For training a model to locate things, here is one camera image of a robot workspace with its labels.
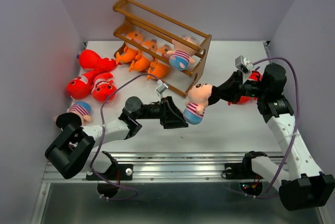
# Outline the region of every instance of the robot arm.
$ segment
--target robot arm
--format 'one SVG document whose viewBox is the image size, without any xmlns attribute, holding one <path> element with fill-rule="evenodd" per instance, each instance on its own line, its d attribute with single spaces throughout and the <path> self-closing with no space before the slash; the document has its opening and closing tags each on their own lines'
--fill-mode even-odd
<svg viewBox="0 0 335 224">
<path fill-rule="evenodd" d="M 158 119 L 164 129 L 188 127 L 172 97 L 162 97 L 160 101 L 144 105 L 137 97 L 127 99 L 120 117 L 105 125 L 104 143 L 129 139 L 137 134 L 142 125 L 137 119 Z M 69 124 L 58 135 L 45 152 L 45 157 L 65 178 L 72 178 L 80 171 L 89 170 L 93 158 L 91 150 L 99 146 L 103 127 Z M 102 152 L 95 160 L 95 170 L 104 173 L 111 166 L 110 157 Z"/>
<path fill-rule="evenodd" d="M 233 104 L 241 96 L 257 97 L 258 110 L 274 133 L 283 154 L 289 148 L 292 135 L 296 135 L 286 160 L 288 172 L 281 170 L 273 184 L 283 206 L 287 210 L 324 206 L 335 188 L 335 180 L 332 175 L 325 175 L 314 161 L 299 131 L 294 133 L 293 109 L 282 94 L 286 84 L 285 69 L 271 63 L 266 66 L 261 81 L 250 81 L 245 77 L 253 70 L 250 62 L 242 57 L 236 61 L 236 66 L 239 71 L 219 86 L 215 95 Z M 225 164 L 225 167 L 227 179 L 260 175 L 269 182 L 278 170 L 278 166 L 262 152 L 247 153 L 242 163 Z"/>
</svg>

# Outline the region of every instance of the orange toy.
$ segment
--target orange toy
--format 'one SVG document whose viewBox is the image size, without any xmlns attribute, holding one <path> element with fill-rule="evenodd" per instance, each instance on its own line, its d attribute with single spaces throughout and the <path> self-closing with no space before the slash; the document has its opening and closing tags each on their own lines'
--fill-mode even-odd
<svg viewBox="0 0 335 224">
<path fill-rule="evenodd" d="M 163 45 L 162 47 L 160 47 L 157 50 L 157 54 L 161 55 L 162 57 L 169 59 L 166 56 L 166 53 L 172 50 L 172 48 L 170 46 L 168 46 L 167 44 Z M 159 61 L 158 59 L 155 59 L 153 62 L 151 62 L 150 67 L 148 69 L 148 73 L 151 73 L 153 75 L 155 75 L 156 77 L 158 77 L 159 79 L 163 78 L 165 75 L 167 75 L 170 71 L 170 66 L 162 61 Z M 147 80 L 149 79 L 153 79 L 152 76 L 147 76 Z"/>
<path fill-rule="evenodd" d="M 262 79 L 262 74 L 258 71 L 252 71 L 249 80 L 260 81 Z M 257 100 L 257 98 L 245 97 L 241 96 L 240 100 L 237 102 L 238 105 L 245 104 L 246 102 L 250 101 L 251 99 Z"/>
<path fill-rule="evenodd" d="M 156 52 L 157 50 L 157 41 L 155 39 L 151 39 L 145 41 L 142 44 L 143 47 L 147 48 L 152 52 Z M 150 66 L 150 63 L 154 60 L 154 58 L 147 54 L 144 51 L 139 50 L 138 55 L 135 57 L 135 60 L 132 61 L 129 72 L 131 71 L 144 71 L 146 68 Z"/>
<path fill-rule="evenodd" d="M 126 35 L 126 38 L 138 44 L 142 44 L 144 41 L 143 34 L 138 31 L 129 32 Z M 116 64 L 118 64 L 119 62 L 129 63 L 133 61 L 137 55 L 138 55 L 138 49 L 135 46 L 126 42 L 126 46 L 124 48 L 124 54 L 120 55 L 119 52 L 116 53 Z"/>
</svg>

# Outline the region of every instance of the orange stuffed fish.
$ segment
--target orange stuffed fish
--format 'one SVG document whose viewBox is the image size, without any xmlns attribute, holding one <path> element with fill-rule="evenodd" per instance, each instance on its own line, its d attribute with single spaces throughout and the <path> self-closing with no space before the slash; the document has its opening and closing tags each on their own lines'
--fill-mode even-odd
<svg viewBox="0 0 335 224">
<path fill-rule="evenodd" d="M 161 55 L 163 58 L 169 59 L 166 56 L 166 53 L 172 50 L 170 46 L 167 44 L 163 45 L 162 47 L 158 48 L 156 54 Z M 158 77 L 159 79 L 163 78 L 165 75 L 167 75 L 170 71 L 170 66 L 158 59 L 155 59 L 153 62 L 150 63 L 150 67 L 148 69 L 148 73 L 151 73 Z M 147 80 L 154 79 L 153 76 L 147 76 Z"/>
<path fill-rule="evenodd" d="M 126 35 L 126 38 L 129 40 L 136 42 L 138 44 L 142 44 L 144 41 L 143 34 L 139 31 L 131 31 Z M 120 55 L 119 52 L 116 53 L 116 63 L 129 63 L 135 59 L 135 57 L 138 55 L 138 49 L 129 44 L 125 43 L 126 46 L 124 47 L 124 54 Z"/>
<path fill-rule="evenodd" d="M 113 85 L 114 81 L 111 80 L 112 77 L 113 75 L 110 72 L 105 72 L 94 79 L 92 96 L 98 102 L 104 102 L 109 95 L 116 91 L 116 87 Z"/>
<path fill-rule="evenodd" d="M 152 52 L 157 51 L 157 40 L 151 39 L 145 41 L 142 46 Z M 150 54 L 139 50 L 138 55 L 135 57 L 135 60 L 132 61 L 129 72 L 131 71 L 144 71 L 146 68 L 150 66 L 150 63 L 154 60 Z"/>
</svg>

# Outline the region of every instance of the red plush toy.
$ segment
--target red plush toy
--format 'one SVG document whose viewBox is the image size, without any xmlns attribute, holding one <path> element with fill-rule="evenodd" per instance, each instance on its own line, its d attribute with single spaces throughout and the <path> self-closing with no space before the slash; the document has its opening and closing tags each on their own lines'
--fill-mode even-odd
<svg viewBox="0 0 335 224">
<path fill-rule="evenodd" d="M 98 102 L 104 102 L 106 98 L 116 91 L 116 87 L 113 86 L 113 75 L 110 72 L 102 73 L 94 79 L 94 87 L 92 89 L 92 96 Z"/>
<path fill-rule="evenodd" d="M 260 81 L 262 79 L 262 74 L 259 73 L 258 71 L 252 71 L 250 77 L 248 78 L 249 80 L 255 80 L 255 81 Z M 245 104 L 246 102 L 250 101 L 252 98 L 251 97 L 245 97 L 241 96 L 240 100 L 237 102 L 238 105 Z"/>
<path fill-rule="evenodd" d="M 94 78 L 102 71 L 89 71 L 71 80 L 66 87 L 66 93 L 74 99 L 87 97 L 93 87 Z"/>
<path fill-rule="evenodd" d="M 108 72 L 116 68 L 117 64 L 114 59 L 101 58 L 93 50 L 84 50 L 79 56 L 79 64 L 86 71 Z"/>
</svg>

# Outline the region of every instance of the glass panel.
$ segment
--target glass panel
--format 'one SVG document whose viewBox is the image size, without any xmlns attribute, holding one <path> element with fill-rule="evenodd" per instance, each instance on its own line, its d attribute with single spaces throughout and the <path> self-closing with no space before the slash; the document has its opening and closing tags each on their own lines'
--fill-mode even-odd
<svg viewBox="0 0 335 224">
<path fill-rule="evenodd" d="M 99 199 L 94 183 L 52 184 L 42 223 L 322 223 L 317 209 L 287 211 L 278 197 L 252 199 L 225 189 L 239 190 L 236 182 L 130 186 L 139 190 L 138 197 L 107 202 Z"/>
</svg>

